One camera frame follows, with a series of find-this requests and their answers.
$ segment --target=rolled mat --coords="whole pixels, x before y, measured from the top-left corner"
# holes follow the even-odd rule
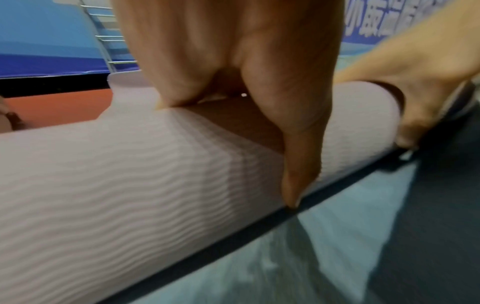
[[[281,135],[248,98],[111,115],[112,89],[101,119],[0,136],[0,303],[96,303],[283,208]],[[391,151],[399,119],[384,88],[335,86],[309,192]]]

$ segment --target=orange mat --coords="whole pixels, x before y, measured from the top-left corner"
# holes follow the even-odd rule
[[[16,112],[29,128],[93,120],[110,106],[111,101],[110,89],[5,100],[10,109]]]

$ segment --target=wavy ridge pattern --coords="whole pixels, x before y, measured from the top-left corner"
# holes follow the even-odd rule
[[[333,99],[319,185],[388,150],[399,120],[373,84]],[[281,155],[182,109],[7,134],[0,151],[0,303],[95,303],[282,207]]]

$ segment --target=metal rack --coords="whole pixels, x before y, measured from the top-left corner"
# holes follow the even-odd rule
[[[124,71],[124,70],[132,70],[137,69],[137,61],[136,60],[127,60],[125,58],[115,58],[115,55],[112,55],[112,52],[115,50],[111,47],[111,44],[124,44],[125,39],[120,34],[118,29],[116,30],[106,30],[102,26],[102,19],[111,19],[113,22],[116,21],[115,15],[112,12],[112,8],[106,6],[96,6],[86,4],[85,0],[79,0],[79,6],[88,16],[91,24],[92,29],[94,31],[95,37],[98,40],[100,52],[106,62],[108,70],[113,72]],[[110,35],[110,33],[105,34],[103,32],[118,32],[118,34]],[[127,46],[124,45],[121,49],[127,49]],[[124,53],[124,56],[130,56],[130,53]]]

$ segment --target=metal ladder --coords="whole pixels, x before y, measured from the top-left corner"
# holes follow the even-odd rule
[[[137,70],[137,61],[132,58],[128,52],[128,48],[125,45],[125,39],[121,35],[120,30],[107,29],[103,26],[103,20],[111,20],[116,23],[115,15],[112,12],[112,8],[106,6],[96,6],[90,3],[85,3],[85,0],[79,0],[79,6],[88,16],[95,37],[99,42],[100,52],[105,60],[108,70],[111,73],[120,71]],[[121,50],[122,54],[117,56],[115,51]]]

